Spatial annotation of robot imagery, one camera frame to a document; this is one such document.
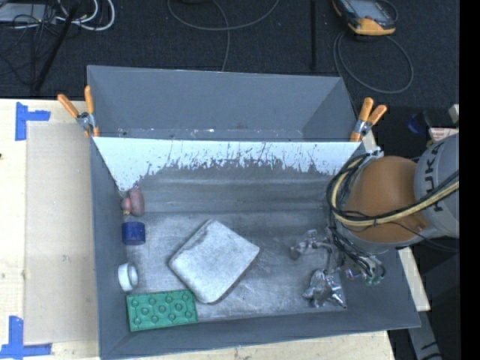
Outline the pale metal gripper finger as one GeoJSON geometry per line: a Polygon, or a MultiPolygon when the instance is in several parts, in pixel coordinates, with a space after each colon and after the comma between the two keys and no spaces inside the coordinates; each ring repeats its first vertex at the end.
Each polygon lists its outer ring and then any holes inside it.
{"type": "Polygon", "coordinates": [[[297,260],[309,254],[331,254],[329,238],[317,229],[309,229],[300,240],[289,248],[289,257],[297,260]]]}
{"type": "Polygon", "coordinates": [[[314,308],[321,308],[327,304],[346,308],[347,303],[344,301],[341,293],[342,286],[339,285],[332,274],[325,270],[317,269],[310,277],[309,286],[303,291],[302,298],[310,302],[314,308]]]}

